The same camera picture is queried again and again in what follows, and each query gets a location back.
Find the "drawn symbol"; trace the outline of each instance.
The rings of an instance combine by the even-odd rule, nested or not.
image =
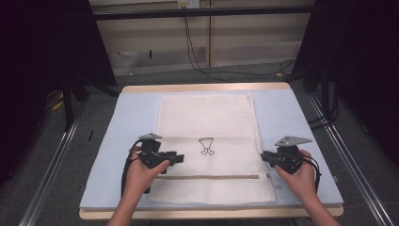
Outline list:
[[[210,155],[215,153],[211,150],[212,141],[214,141],[213,137],[204,137],[199,139],[199,143],[201,143],[203,146],[203,151],[201,153]]]

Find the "towel fold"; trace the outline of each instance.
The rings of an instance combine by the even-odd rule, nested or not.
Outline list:
[[[156,133],[163,137],[160,151],[184,154],[184,162],[154,180],[150,201],[275,202],[249,94],[166,95]]]

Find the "wire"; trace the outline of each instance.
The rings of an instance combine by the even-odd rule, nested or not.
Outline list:
[[[312,157],[310,157],[310,159],[311,160],[308,160],[308,159],[304,158],[303,161],[308,163],[308,164],[311,164],[313,166],[315,172],[316,172],[316,178],[314,180],[314,185],[316,187],[316,192],[317,192],[317,190],[319,189],[319,184],[320,184],[320,176],[322,174],[320,173],[320,167],[319,167],[319,164],[317,163],[317,161],[314,158],[312,158]]]
[[[221,78],[217,78],[217,77],[213,77],[213,76],[209,75],[208,73],[206,73],[206,72],[204,72],[204,71],[202,70],[202,68],[200,67],[200,65],[199,65],[199,63],[198,63],[198,61],[197,61],[196,54],[194,53],[193,42],[191,41],[191,35],[190,35],[190,28],[188,27],[188,21],[187,21],[187,18],[186,18],[186,17],[184,17],[184,26],[185,26],[185,37],[186,37],[186,40],[187,40],[188,59],[190,60],[191,66],[192,66],[197,72],[200,72],[200,73],[204,74],[204,75],[207,76],[207,77],[210,77],[210,78],[213,78],[213,79],[216,79],[216,80],[220,80],[220,81],[222,81],[222,82],[230,83],[230,81],[227,81],[227,80],[224,80],[224,79],[221,79]],[[194,57],[194,59],[195,59],[195,61],[196,61],[197,68],[194,66],[193,61],[191,60],[190,49],[191,49],[191,52],[193,53],[193,57]]]
[[[312,130],[322,128],[327,125],[331,125],[333,122],[335,122],[337,120],[339,112],[340,112],[338,102],[339,102],[338,89],[334,85],[334,98],[332,100],[331,109],[328,111],[328,116],[321,116],[315,120],[308,121],[308,124],[312,124],[312,123],[319,122],[319,121],[325,121],[322,124],[311,127]]]
[[[130,165],[132,164],[132,162],[136,161],[137,159],[139,159],[139,157],[136,157],[134,159],[132,159],[131,157],[132,157],[132,152],[135,150],[136,145],[138,143],[140,143],[140,142],[143,142],[143,140],[139,139],[133,144],[132,148],[129,150],[129,155],[127,155],[127,157],[126,157],[125,165],[123,167],[122,178],[121,178],[121,181],[120,181],[120,195],[121,196],[123,195],[123,191],[124,191],[124,188],[125,188],[125,185],[126,185],[127,171],[130,168]]]
[[[293,222],[294,226],[298,226],[295,219],[291,218],[291,222]]]
[[[217,78],[217,77],[213,77],[213,76],[211,76],[211,75],[209,75],[209,74],[212,74],[212,73],[236,73],[236,74],[247,74],[247,75],[255,75],[255,76],[273,75],[273,74],[276,74],[276,73],[283,72],[285,69],[287,69],[288,67],[290,67],[290,66],[295,62],[294,59],[284,60],[284,61],[282,61],[282,62],[280,63],[280,65],[279,65],[279,70],[274,71],[274,72],[271,72],[271,73],[243,73],[243,72],[228,72],[228,71],[205,72],[205,71],[200,67],[200,65],[199,65],[199,63],[198,63],[198,61],[197,61],[197,57],[196,57],[196,55],[195,55],[195,53],[194,53],[193,42],[192,42],[192,40],[191,40],[191,35],[190,35],[190,28],[189,28],[188,21],[187,21],[187,18],[186,18],[186,17],[184,17],[184,26],[185,26],[185,35],[186,35],[186,41],[187,41],[188,58],[189,58],[189,60],[190,60],[191,66],[192,66],[196,71],[198,71],[198,72],[200,72],[200,73],[203,73],[204,75],[206,75],[206,76],[208,76],[208,77],[210,77],[210,78],[213,78],[213,79],[217,79],[217,80],[220,80],[220,81],[223,81],[223,82],[228,82],[228,83],[230,83],[230,81],[227,81],[227,80],[224,80],[224,79],[221,79],[221,78]],[[194,57],[194,60],[195,60],[195,62],[196,62],[197,67],[194,65],[194,63],[193,63],[193,61],[192,61],[192,59],[191,59],[190,50],[191,50],[191,52],[192,52],[192,54],[193,54],[193,57]],[[282,67],[282,65],[283,65],[284,63],[286,63],[286,62],[290,62],[290,63],[288,63],[287,65],[285,65],[284,67]]]

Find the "human hand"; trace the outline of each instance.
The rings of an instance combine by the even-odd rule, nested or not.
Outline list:
[[[311,154],[307,151],[300,150],[305,158],[311,160]],[[290,190],[301,200],[311,196],[317,196],[314,184],[314,169],[308,163],[302,163],[302,166],[294,174],[286,172],[279,166],[275,166],[277,174],[284,179]]]
[[[141,147],[135,147],[132,150],[131,159],[138,158],[137,151],[140,151]],[[126,195],[140,195],[150,187],[153,179],[162,171],[166,170],[169,166],[169,161],[163,161],[161,164],[153,169],[148,169],[138,158],[133,161],[130,165],[127,176],[126,184],[123,192],[123,196]]]

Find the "folded towel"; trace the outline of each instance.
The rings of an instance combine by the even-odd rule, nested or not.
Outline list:
[[[156,133],[160,152],[177,151],[184,162],[154,180],[150,201],[275,202],[249,94],[166,95]]]

